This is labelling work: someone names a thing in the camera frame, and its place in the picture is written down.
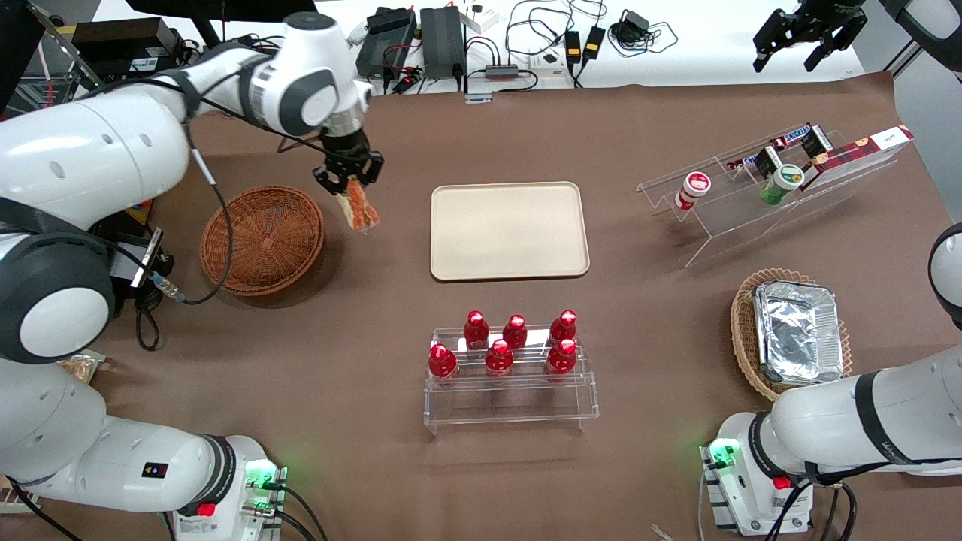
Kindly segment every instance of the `wicker basket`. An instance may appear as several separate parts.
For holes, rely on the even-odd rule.
[[[284,186],[248,190],[228,203],[234,225],[234,256],[224,289],[238,296],[277,293],[306,272],[324,241],[320,208],[306,193]],[[200,264],[214,283],[227,264],[223,209],[207,222]]]
[[[748,383],[763,397],[775,401],[778,395],[789,389],[789,385],[771,383],[763,375],[759,363],[758,334],[755,332],[755,303],[752,294],[755,288],[773,280],[789,280],[804,284],[815,284],[808,276],[787,269],[765,269],[749,276],[742,287],[738,288],[731,303],[731,343],[735,347],[738,367],[742,369]],[[851,347],[848,345],[848,332],[845,324],[839,321],[839,338],[842,342],[844,377],[851,375]]]

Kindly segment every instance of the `aluminum foil container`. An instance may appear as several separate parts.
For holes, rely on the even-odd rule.
[[[772,383],[814,385],[842,378],[842,339],[835,295],[788,281],[755,288],[762,375]]]

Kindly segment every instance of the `clear acrylic stand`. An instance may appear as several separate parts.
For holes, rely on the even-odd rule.
[[[435,329],[431,345],[441,343],[458,358],[458,375],[438,380],[424,376],[424,425],[438,435],[443,425],[577,421],[581,429],[598,417],[595,372],[578,342],[578,360],[567,374],[544,373],[549,325],[528,325],[524,348],[514,350],[512,374],[485,374],[485,350],[468,350],[463,329]],[[492,332],[489,344],[501,337]]]
[[[800,124],[785,129],[638,185],[635,191],[644,193],[656,210],[668,207],[678,221],[695,221],[708,236],[685,268],[756,241],[780,226],[841,203],[864,188],[867,181],[876,176],[875,173],[897,161],[890,159],[804,192],[795,190],[786,195],[781,203],[769,205],[759,197],[766,181],[755,166],[731,168],[727,164],[753,156],[770,144],[770,140],[801,127],[803,125]],[[826,135],[836,147],[848,142],[838,131],[826,132]],[[778,155],[782,162],[798,166],[809,160],[800,144]],[[692,171],[701,171],[710,176],[712,188],[693,209],[682,211],[674,205],[674,196],[681,189],[685,176]]]

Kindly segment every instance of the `red bottle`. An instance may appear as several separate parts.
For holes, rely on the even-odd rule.
[[[501,337],[511,349],[524,348],[528,342],[528,327],[524,325],[524,316],[515,314],[508,320],[501,331]]]
[[[515,354],[508,343],[498,338],[488,349],[484,359],[485,373],[491,377],[511,375],[511,365],[515,364]]]
[[[465,323],[465,342],[468,349],[488,348],[488,322],[484,321],[484,314],[471,310],[468,322]]]
[[[565,310],[558,319],[551,324],[551,344],[569,339],[574,340],[574,321],[577,317],[574,311]]]
[[[570,338],[562,340],[551,347],[551,352],[547,355],[547,362],[544,363],[545,374],[567,374],[574,370],[574,364],[578,361],[577,345]]]
[[[438,379],[455,377],[458,374],[458,359],[443,344],[435,344],[427,358],[427,368]]]

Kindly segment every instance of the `white table surface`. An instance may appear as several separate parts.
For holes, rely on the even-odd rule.
[[[502,61],[504,53],[504,30],[507,25],[509,11],[516,5],[516,0],[488,0],[487,6],[495,7],[501,14],[500,21],[488,29],[484,36],[493,39],[501,49]],[[378,6],[400,7],[390,2],[371,0],[330,0],[316,2],[317,10],[334,17],[347,35],[374,13]],[[445,5],[443,0],[422,0],[414,3],[415,9],[437,8]],[[591,4],[578,2],[578,6],[586,11],[592,11]],[[814,43],[803,43],[779,51],[773,55],[768,65],[761,73],[755,73],[751,63],[755,59],[755,48],[752,38],[762,26],[768,16],[776,8],[787,12],[795,8],[794,0],[729,0],[727,2],[709,2],[705,0],[671,0],[667,2],[645,2],[639,6],[638,2],[630,0],[605,0],[608,13],[601,18],[601,26],[607,28],[620,17],[621,10],[631,7],[641,16],[652,23],[666,21],[678,35],[678,43],[662,54],[646,53],[634,58],[622,58],[606,39],[600,49],[597,60],[588,64],[581,83],[587,87],[619,87],[623,85],[645,85],[650,87],[667,86],[695,86],[695,85],[740,85],[760,83],[804,83],[837,81],[862,75],[865,70],[859,63],[855,52],[836,52],[813,71],[808,73],[802,63],[808,57]],[[545,0],[540,3],[528,3],[518,7],[515,11],[515,21],[527,18],[533,7],[549,7],[567,10],[567,0]],[[124,0],[101,0],[100,7],[94,15],[94,21],[137,18],[151,16],[146,13],[133,11]],[[565,28],[566,15],[553,15],[536,12],[535,18],[543,19],[552,29],[561,32]],[[193,23],[189,19],[178,17],[164,17],[167,26],[177,29],[182,36],[196,39],[202,43]],[[589,29],[594,25],[595,18],[578,11],[574,12],[574,29],[581,33],[582,45],[588,36]],[[220,21],[212,21],[215,29],[220,33]],[[283,23],[254,23],[227,22],[227,37],[236,37],[254,33],[261,37],[283,34]],[[474,33],[468,29],[468,36]],[[661,39],[655,43],[655,48],[661,46]],[[528,30],[525,26],[512,29],[511,46],[515,50],[539,50],[546,43],[543,39]],[[351,50],[357,56],[360,47]],[[469,70],[481,69],[491,61],[488,49],[480,46],[470,48],[468,55]],[[408,55],[407,65],[418,65],[421,61],[420,51]],[[527,57],[513,58],[519,68],[527,68]],[[372,80],[380,90],[380,82]],[[471,79],[470,91],[491,91],[510,87],[524,87],[527,80],[517,80],[510,83],[488,83],[475,75]],[[571,88],[571,81],[567,78],[542,79],[539,89]],[[454,91],[457,85],[453,79],[438,82],[429,81],[424,92]]]

